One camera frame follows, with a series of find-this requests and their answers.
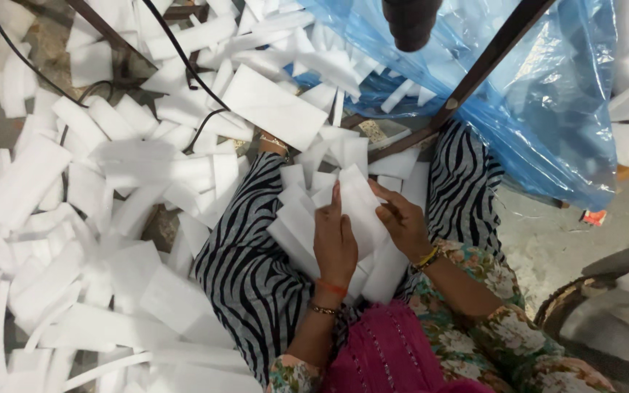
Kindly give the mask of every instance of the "blue plastic sheet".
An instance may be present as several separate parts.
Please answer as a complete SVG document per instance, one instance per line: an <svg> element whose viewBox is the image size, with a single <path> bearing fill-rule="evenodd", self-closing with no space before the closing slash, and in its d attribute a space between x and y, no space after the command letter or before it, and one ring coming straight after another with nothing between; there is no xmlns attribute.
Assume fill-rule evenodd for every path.
<svg viewBox="0 0 629 393"><path fill-rule="evenodd" d="M370 118L433 115L519 0L445 0L431 40L418 52L395 48L381 0L301 0L318 20L402 77L372 73L348 109ZM526 34L460 107L506 171L532 193L602 210L614 196L616 150L607 103L616 47L612 0L562 0ZM438 96L424 107L406 97L382 102L406 78ZM319 83L304 74L302 85Z"/></svg>

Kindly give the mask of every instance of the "bracelet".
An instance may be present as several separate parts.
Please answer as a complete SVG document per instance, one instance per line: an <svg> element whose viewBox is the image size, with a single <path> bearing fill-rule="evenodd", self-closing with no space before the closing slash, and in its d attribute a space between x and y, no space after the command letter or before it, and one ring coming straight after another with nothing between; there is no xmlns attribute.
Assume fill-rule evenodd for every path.
<svg viewBox="0 0 629 393"><path fill-rule="evenodd" d="M262 134L262 135L261 135L261 138L259 138L259 139L261 139L261 140L265 140L266 142L271 142L271 143L273 143L274 145L277 145L277 146L283 147L286 151L288 151L288 145L286 145L285 143L281 142L281 141L280 141L280 139L278 139L278 138L276 138L276 137L273 137L273 140L271 140L271 139L269 139L269 138L266 138L266 136Z"/></svg>
<svg viewBox="0 0 629 393"><path fill-rule="evenodd" d="M434 246L431 254L426 255L424 258L422 258L421 262L417 264L412 264L412 267L414 267L414 269L416 269L416 271L419 273L423 272L424 269L429 267L433 262L436 262L438 257L440 257L440 253L438 252L439 250L440 248L438 246Z"/></svg>
<svg viewBox="0 0 629 393"><path fill-rule="evenodd" d="M320 287L324 288L325 290L333 293L333 294L337 294L342 298L345 298L346 295L349 294L349 291L346 290L345 288L341 288L337 285L333 285L330 284L324 280L322 280L321 278L318 278L317 280L314 281L317 285L319 285Z"/></svg>
<svg viewBox="0 0 629 393"><path fill-rule="evenodd" d="M310 303L310 310L315 311L316 313L326 314L326 315L336 315L339 313L339 310L333 310L331 308L315 306L312 303Z"/></svg>

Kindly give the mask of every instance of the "black and white striped pants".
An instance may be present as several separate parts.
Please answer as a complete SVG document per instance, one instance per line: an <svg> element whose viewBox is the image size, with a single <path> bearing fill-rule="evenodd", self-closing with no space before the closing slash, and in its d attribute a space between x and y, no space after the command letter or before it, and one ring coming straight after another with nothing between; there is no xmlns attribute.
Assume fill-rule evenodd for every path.
<svg viewBox="0 0 629 393"><path fill-rule="evenodd" d="M503 170L471 133L459 122L442 131L429 174L429 233L431 240L493 250L503 262L496 237L500 221L492 209ZM279 168L284 164L275 153L258 155L194 267L218 319L262 385L268 383L270 362L292 341L314 291L266 232L280 207ZM415 281L408 273L396 297L408 297ZM348 323L362 313L361 308L345 311L336 326L339 345Z"/></svg>

